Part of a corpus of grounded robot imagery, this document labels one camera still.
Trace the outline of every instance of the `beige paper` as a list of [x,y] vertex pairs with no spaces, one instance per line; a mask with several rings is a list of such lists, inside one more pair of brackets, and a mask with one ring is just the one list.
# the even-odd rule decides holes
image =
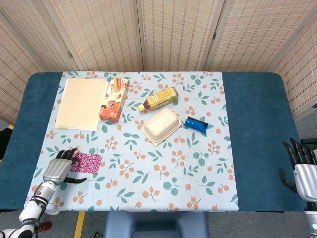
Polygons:
[[55,127],[96,131],[106,86],[106,79],[67,79]]

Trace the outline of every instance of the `metal finger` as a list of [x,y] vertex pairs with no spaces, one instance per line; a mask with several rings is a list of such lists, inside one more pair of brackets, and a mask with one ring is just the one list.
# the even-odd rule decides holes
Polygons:
[[289,158],[289,160],[291,162],[291,165],[292,165],[292,168],[294,170],[295,169],[295,165],[296,164],[300,164],[300,162],[297,160],[297,156],[296,156],[293,148],[288,143],[286,143],[285,141],[283,141],[283,145],[284,145],[284,147],[287,150],[288,158]]
[[287,179],[284,169],[279,168],[278,172],[279,172],[279,178],[282,184],[286,186],[287,188],[289,188],[290,190],[292,190],[293,192],[297,193],[296,185]]
[[66,151],[64,152],[64,154],[61,156],[61,158],[62,158],[62,159],[65,159],[69,152],[70,152],[70,150],[66,150]]
[[298,161],[299,161],[298,164],[305,164],[305,162],[303,160],[303,156],[302,156],[302,151],[298,146],[298,142],[292,137],[290,138],[290,140],[294,146],[294,152],[295,152],[295,155],[297,156]]
[[307,145],[303,145],[303,147],[307,150],[307,152],[309,154],[309,158],[312,161],[312,164],[317,165],[317,158],[316,158],[314,151],[310,147],[308,147]]
[[75,153],[76,150],[77,150],[77,148],[72,149],[72,150],[68,153],[68,155],[66,156],[66,159],[67,159],[67,160],[70,160],[71,157],[73,157],[73,154]]
[[64,182],[67,182],[67,183],[82,183],[82,182],[84,182],[86,180],[87,180],[87,178],[75,179],[75,178],[66,177]]
[[309,157],[309,153],[307,152],[306,148],[299,143],[298,145],[300,148],[301,148],[301,151],[302,151],[302,154],[303,154],[303,159],[304,159],[304,162],[306,164],[313,164],[313,161],[310,160],[310,157]]
[[79,158],[78,157],[71,158],[71,161],[72,161],[71,164],[77,163],[79,161]]
[[59,151],[59,153],[56,155],[56,158],[59,159],[62,155],[62,153],[64,153],[65,150],[61,150]]

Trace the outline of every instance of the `white plastic container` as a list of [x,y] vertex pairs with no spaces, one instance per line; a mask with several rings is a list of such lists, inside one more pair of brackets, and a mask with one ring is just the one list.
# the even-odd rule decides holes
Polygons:
[[143,134],[157,146],[172,135],[182,124],[181,119],[168,108],[164,108],[142,125]]

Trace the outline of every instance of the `red cookie box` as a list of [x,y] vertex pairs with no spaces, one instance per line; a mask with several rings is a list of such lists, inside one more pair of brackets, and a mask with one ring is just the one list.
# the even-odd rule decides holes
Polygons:
[[122,78],[113,78],[111,80],[99,112],[101,120],[119,121],[129,84],[129,80]]

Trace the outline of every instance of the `blue tablecloth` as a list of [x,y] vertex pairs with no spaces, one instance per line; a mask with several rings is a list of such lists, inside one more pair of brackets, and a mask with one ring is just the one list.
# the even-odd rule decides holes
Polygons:
[[[51,115],[61,72],[28,80],[20,112],[0,166],[0,209],[21,209]],[[305,203],[279,181],[292,178],[282,140],[298,139],[283,81],[270,72],[225,72],[223,82],[239,211],[302,211]]]

